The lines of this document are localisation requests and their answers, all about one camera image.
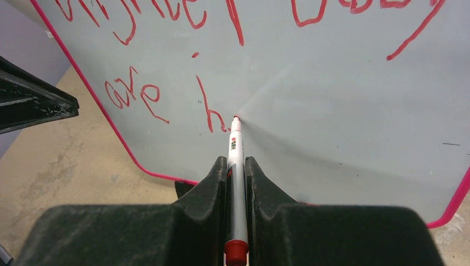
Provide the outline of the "pink-rimmed whiteboard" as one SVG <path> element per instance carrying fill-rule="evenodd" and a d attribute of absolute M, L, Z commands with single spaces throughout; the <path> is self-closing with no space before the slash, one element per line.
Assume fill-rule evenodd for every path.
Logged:
<path fill-rule="evenodd" d="M 198 182 L 244 153 L 313 204 L 469 190 L 468 1 L 33 1 L 136 165 Z"/>

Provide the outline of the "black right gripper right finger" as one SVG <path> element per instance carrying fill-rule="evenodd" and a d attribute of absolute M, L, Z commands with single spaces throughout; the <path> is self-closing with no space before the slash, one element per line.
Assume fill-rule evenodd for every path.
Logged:
<path fill-rule="evenodd" d="M 419 215 L 405 207 L 300 203 L 253 157 L 248 181 L 250 265 L 443 265 Z"/>

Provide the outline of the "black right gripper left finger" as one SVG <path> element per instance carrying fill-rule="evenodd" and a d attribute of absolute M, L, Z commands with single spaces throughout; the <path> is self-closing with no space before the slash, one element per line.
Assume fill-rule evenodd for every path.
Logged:
<path fill-rule="evenodd" d="M 45 211 L 15 265 L 222 265 L 226 159 L 171 204 L 68 204 Z"/>

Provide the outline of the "red white marker pen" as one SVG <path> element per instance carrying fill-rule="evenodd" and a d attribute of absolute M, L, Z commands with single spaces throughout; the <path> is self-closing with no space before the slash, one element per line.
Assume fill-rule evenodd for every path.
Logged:
<path fill-rule="evenodd" d="M 230 188 L 229 239 L 224 245 L 226 265 L 246 265 L 248 245 L 246 179 L 242 123 L 235 116 L 231 123 L 227 157 L 227 181 Z"/>

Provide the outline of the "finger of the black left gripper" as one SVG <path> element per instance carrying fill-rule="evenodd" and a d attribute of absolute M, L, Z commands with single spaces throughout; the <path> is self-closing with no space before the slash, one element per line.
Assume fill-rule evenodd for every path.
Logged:
<path fill-rule="evenodd" d="M 1 57 L 1 134 L 78 115 L 77 98 Z"/>

